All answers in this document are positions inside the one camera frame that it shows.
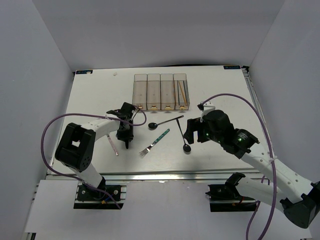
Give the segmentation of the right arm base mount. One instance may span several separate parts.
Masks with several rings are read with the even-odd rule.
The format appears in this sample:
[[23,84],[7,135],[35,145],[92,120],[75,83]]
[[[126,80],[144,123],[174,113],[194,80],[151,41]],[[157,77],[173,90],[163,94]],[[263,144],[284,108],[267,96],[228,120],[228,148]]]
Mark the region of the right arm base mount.
[[236,189],[244,177],[243,173],[236,172],[224,184],[208,185],[209,190],[205,194],[209,199],[212,213],[253,212],[256,209],[257,201],[240,195]]

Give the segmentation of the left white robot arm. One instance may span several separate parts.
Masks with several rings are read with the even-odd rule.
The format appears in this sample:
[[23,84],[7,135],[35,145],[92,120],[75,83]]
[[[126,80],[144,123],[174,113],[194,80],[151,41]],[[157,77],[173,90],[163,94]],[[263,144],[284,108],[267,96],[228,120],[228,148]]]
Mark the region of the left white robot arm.
[[90,185],[88,193],[96,200],[105,196],[106,182],[92,164],[95,142],[116,132],[117,139],[124,142],[128,149],[129,143],[134,139],[135,110],[135,106],[124,102],[120,109],[107,112],[115,116],[115,119],[106,117],[85,124],[69,123],[59,141],[55,159],[70,168],[85,184]]

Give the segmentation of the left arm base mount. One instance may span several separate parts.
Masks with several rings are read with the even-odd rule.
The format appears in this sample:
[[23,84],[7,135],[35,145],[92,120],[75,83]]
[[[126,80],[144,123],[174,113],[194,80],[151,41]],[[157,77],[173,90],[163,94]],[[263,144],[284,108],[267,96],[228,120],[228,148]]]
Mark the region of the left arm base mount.
[[109,195],[94,191],[83,184],[77,187],[73,208],[76,210],[119,210],[123,207],[127,193],[126,185],[106,185],[104,191],[111,195],[119,208]]

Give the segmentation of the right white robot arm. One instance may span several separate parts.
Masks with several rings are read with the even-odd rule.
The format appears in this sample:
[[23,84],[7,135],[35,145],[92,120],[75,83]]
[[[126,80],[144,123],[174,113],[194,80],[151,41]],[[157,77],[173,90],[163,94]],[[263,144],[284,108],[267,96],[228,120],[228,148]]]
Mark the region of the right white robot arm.
[[320,184],[313,183],[294,172],[268,151],[259,140],[245,129],[234,128],[222,110],[210,110],[201,117],[187,120],[184,138],[189,144],[214,141],[229,154],[251,165],[276,185],[273,188],[254,182],[244,174],[234,173],[226,181],[226,195],[236,200],[248,196],[283,211],[284,215],[296,226],[306,229],[320,211]]

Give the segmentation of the orange chopstick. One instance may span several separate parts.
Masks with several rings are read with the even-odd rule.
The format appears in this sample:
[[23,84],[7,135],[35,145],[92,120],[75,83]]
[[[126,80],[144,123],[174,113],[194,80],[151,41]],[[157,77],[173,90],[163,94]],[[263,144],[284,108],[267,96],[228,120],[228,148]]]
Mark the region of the orange chopstick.
[[179,85],[180,90],[181,90],[181,94],[182,94],[182,98],[183,98],[184,104],[187,105],[187,99],[186,99],[186,96],[185,96],[184,88],[182,87],[182,83],[180,81],[178,81],[178,85]]
[[176,81],[173,80],[173,96],[174,96],[174,109],[176,108],[177,103],[177,92],[176,92]]

